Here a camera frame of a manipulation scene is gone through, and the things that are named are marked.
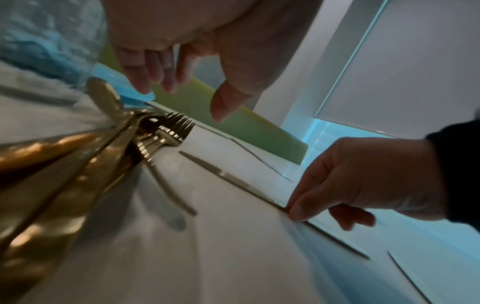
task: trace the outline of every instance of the clear glass container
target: clear glass container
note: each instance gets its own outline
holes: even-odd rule
[[[103,50],[100,0],[0,0],[0,60],[82,90]]]

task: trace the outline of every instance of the green panel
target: green panel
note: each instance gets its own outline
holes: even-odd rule
[[[107,47],[100,62],[120,71],[112,50]],[[193,78],[188,84],[179,87],[177,93],[165,93],[159,85],[154,85],[156,102],[175,111],[185,113],[204,124],[257,146],[281,158],[300,165],[308,145],[288,132],[280,129],[248,108],[242,107],[225,122],[216,123],[210,115],[210,101],[214,89]]]

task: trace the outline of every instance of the hand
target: hand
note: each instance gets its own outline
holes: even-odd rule
[[[119,64],[141,93],[173,93],[196,62],[219,55],[226,77],[216,121],[257,98],[283,72],[322,0],[102,0]],[[173,46],[180,44],[175,72]]]
[[[444,180],[429,141],[342,138],[308,167],[287,205],[295,221],[328,209],[344,230],[374,226],[365,208],[424,220],[446,217]]]

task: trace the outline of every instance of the table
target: table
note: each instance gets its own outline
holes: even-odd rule
[[[22,303],[425,303],[387,250],[412,265],[445,303],[475,302],[469,299],[478,296],[479,266],[401,218],[378,212],[377,228],[352,233],[341,232],[327,214],[315,219],[368,252],[367,261],[291,222],[179,150],[280,202],[302,174],[255,150],[292,183],[233,141],[195,127],[179,148],[160,150],[154,161],[198,216],[179,210],[139,167],[99,202],[65,261]]]

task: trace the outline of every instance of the black sleeve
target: black sleeve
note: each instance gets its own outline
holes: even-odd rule
[[[427,139],[445,178],[448,220],[480,231],[480,120],[446,127]]]

